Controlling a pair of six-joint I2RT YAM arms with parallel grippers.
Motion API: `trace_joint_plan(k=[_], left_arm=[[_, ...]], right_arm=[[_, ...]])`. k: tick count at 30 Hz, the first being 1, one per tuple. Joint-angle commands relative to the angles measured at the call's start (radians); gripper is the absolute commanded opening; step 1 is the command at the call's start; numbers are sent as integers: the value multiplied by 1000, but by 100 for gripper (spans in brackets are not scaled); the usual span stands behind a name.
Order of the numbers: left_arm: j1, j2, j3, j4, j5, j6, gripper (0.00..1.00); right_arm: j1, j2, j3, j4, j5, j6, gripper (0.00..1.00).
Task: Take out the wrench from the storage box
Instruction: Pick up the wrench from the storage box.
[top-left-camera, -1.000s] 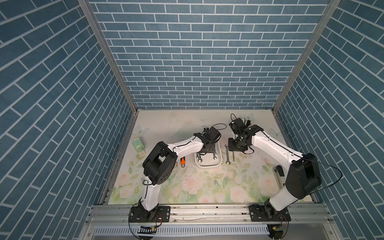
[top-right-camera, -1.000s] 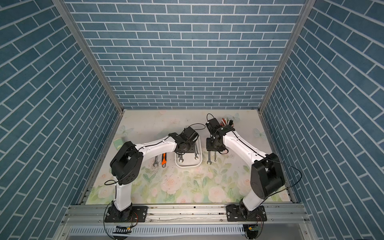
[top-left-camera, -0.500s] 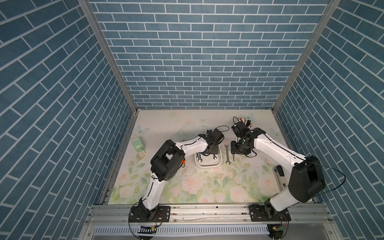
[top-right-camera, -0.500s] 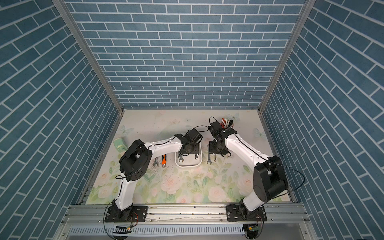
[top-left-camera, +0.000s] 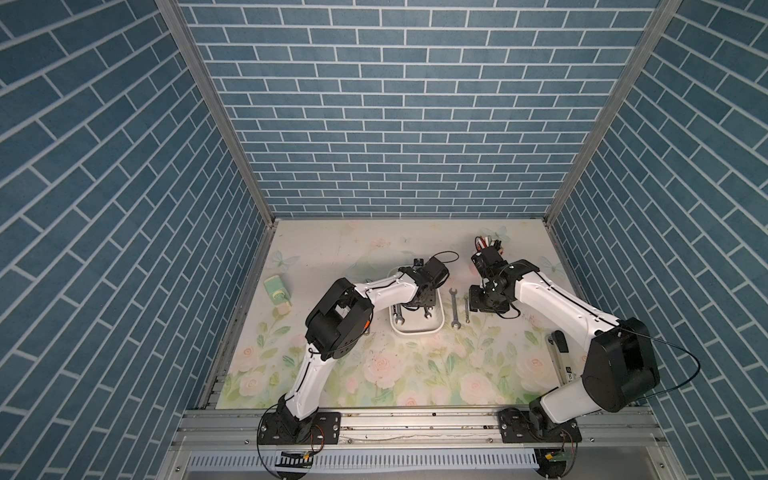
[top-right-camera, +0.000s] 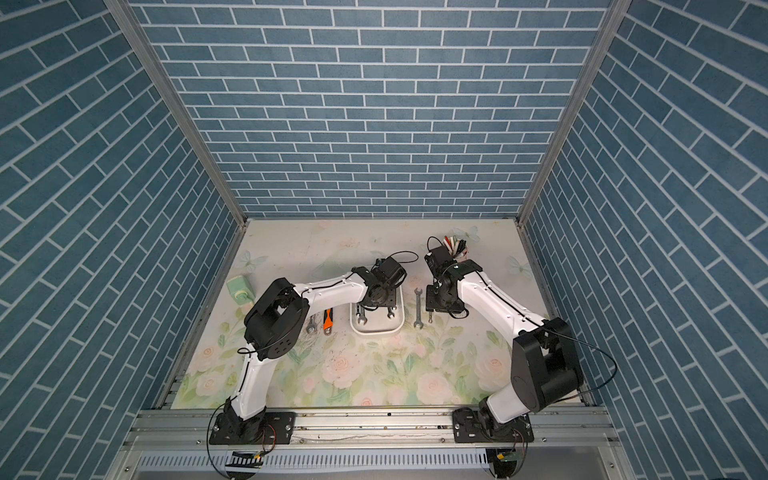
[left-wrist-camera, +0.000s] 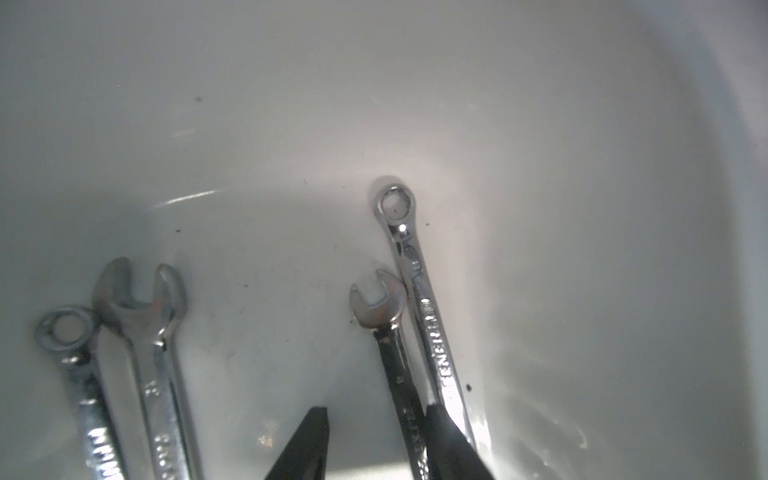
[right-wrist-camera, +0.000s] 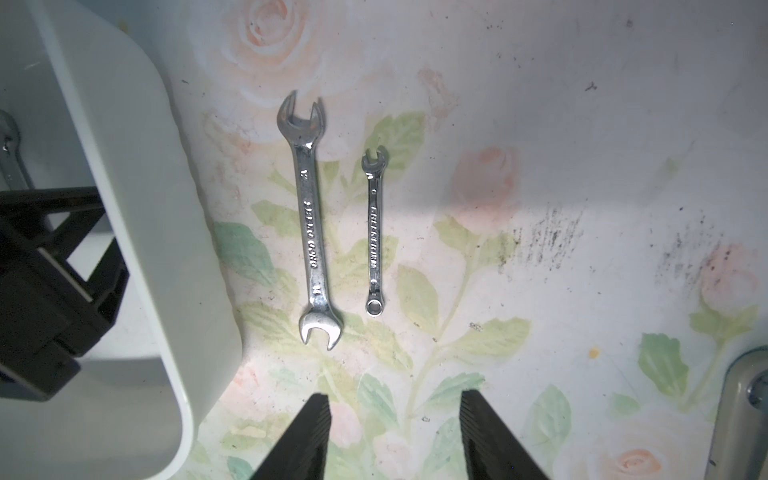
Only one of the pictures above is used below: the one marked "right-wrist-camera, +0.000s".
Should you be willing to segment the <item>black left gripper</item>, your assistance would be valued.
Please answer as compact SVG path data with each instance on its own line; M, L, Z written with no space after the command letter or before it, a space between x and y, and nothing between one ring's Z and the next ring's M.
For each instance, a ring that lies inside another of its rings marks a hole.
M118 243L88 278L68 262L105 214L95 187L2 192L2 398L50 400L115 325L129 280Z

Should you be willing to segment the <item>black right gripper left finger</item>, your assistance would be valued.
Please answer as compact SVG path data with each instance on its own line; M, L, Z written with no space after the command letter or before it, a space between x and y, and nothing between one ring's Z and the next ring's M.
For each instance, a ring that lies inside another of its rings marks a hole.
M250 479L323 480L331 424L328 396L311 395Z

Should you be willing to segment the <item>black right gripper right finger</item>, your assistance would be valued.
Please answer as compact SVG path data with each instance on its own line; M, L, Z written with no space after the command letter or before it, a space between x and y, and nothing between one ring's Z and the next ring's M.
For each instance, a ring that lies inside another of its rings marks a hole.
M462 392L459 424L469 479L549 479L478 390Z

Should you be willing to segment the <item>small silver combination wrench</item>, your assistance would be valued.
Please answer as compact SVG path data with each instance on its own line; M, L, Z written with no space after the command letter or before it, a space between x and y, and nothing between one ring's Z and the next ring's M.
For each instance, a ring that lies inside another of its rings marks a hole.
M389 155L384 146L378 146L376 155L371 157L367 150L361 159L361 168L367 179L367 237L368 237L368 296L366 313L378 317L384 310L382 293L382 185Z

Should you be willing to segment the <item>silver double open-end wrench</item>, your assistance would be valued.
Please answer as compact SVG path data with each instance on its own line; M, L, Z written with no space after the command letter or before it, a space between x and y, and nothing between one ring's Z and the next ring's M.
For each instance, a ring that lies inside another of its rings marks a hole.
M330 301L325 261L323 223L316 150L325 131L325 116L316 99L307 119L295 115L298 92L293 90L283 100L276 123L287 141L293 159L302 252L306 274L308 306L299 318L300 338L307 344L314 331L327 335L327 349L333 350L343 333L343 321Z

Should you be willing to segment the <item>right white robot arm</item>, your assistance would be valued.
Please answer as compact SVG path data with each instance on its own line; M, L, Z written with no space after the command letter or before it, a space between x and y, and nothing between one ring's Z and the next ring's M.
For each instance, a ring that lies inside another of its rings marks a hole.
M312 395L253 479L322 479L332 415ZM547 475L477 390L461 394L459 425L470 479L545 479ZM705 471L707 479L767 477L767 348L727 370Z

